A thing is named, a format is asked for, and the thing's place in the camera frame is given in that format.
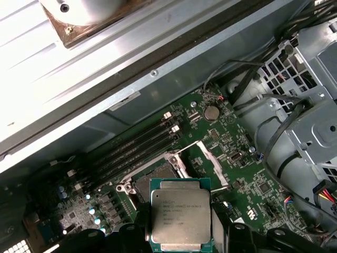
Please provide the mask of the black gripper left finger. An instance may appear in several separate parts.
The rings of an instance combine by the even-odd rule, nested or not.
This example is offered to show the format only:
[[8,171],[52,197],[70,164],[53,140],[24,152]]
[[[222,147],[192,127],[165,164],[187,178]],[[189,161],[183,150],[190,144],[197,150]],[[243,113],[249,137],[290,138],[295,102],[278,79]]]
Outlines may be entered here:
[[60,243],[57,252],[150,252],[147,239],[150,235],[151,206],[139,205],[133,223],[122,225],[117,231],[106,236],[99,229],[86,229]]

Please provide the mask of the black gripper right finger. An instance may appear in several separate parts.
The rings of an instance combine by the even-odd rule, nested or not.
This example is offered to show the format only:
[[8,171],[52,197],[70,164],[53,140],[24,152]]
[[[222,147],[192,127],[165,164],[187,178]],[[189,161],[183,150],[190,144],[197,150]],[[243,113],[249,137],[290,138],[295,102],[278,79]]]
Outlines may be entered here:
[[289,229],[273,228],[263,236],[232,222],[222,203],[212,204],[212,235],[218,252],[328,252]]

